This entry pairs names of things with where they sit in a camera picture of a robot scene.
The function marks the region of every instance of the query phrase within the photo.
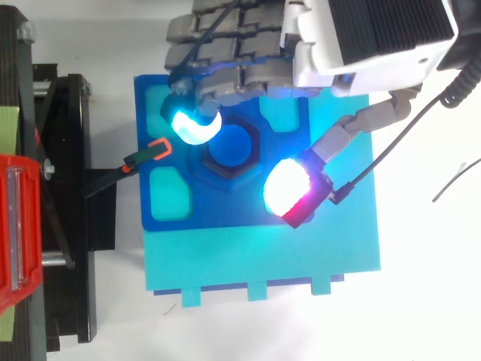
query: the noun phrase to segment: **screw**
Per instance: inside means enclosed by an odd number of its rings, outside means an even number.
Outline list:
[[[173,92],[176,92],[180,96],[184,96],[187,94],[190,90],[192,90],[194,87],[194,84],[192,83],[192,80],[190,79],[182,79],[179,80],[176,83],[172,84],[171,90]]]
[[[85,96],[92,96],[92,84],[91,83],[85,83],[82,86],[82,93]]]
[[[55,166],[51,163],[50,159],[44,160],[44,177],[47,181],[52,178],[52,174],[55,173]]]
[[[37,40],[37,31],[30,21],[23,22],[18,28],[18,38],[25,44],[31,45]]]

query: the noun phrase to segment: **blue board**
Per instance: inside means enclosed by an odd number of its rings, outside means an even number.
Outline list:
[[[193,306],[200,305],[201,291],[209,287],[246,284],[248,299],[257,300],[265,299],[268,284],[302,279],[310,280],[317,295],[330,293],[332,275],[380,269],[372,174],[341,205],[324,203],[310,222],[296,230],[269,214],[262,200],[265,178],[279,160],[308,147],[343,115],[365,107],[367,97],[336,99],[324,91],[309,101],[260,99],[223,109],[224,117],[252,115],[261,135],[267,134],[269,144],[274,144],[262,148],[263,163],[253,167],[249,177],[229,184],[199,176],[197,150],[184,146],[160,117],[160,104],[168,94],[166,79],[154,75],[135,79],[139,149],[162,136],[174,148],[173,156],[162,164],[150,162],[141,168],[148,290],[180,290],[183,305]],[[285,147],[281,141],[276,147],[276,139],[282,137]],[[371,138],[360,135],[326,171],[340,186],[371,161]],[[222,197],[246,189],[241,206],[219,207]],[[199,192],[204,193],[201,210],[195,203]],[[195,220],[192,215],[205,208],[218,211]]]

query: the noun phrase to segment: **black heat sink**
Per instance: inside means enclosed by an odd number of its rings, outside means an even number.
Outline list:
[[[329,0],[344,65],[454,37],[441,0]]]

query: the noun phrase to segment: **red clamp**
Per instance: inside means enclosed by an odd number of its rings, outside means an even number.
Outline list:
[[[40,166],[0,155],[0,314],[42,280]]]

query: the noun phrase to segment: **white background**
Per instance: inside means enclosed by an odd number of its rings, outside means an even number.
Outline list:
[[[93,85],[93,166],[113,168],[136,151],[133,77],[163,72],[169,19],[188,0],[18,0],[38,29],[35,62],[58,62]],[[453,79],[433,74],[416,113]],[[438,105],[376,170],[381,272],[347,275],[332,295],[308,286],[180,296],[145,292],[136,177],[118,186],[116,250],[95,255],[98,334],[61,339],[52,361],[479,360],[481,359],[481,166],[441,200],[432,197],[461,163],[481,157],[480,92],[459,109]],[[379,154],[406,122],[374,134]]]

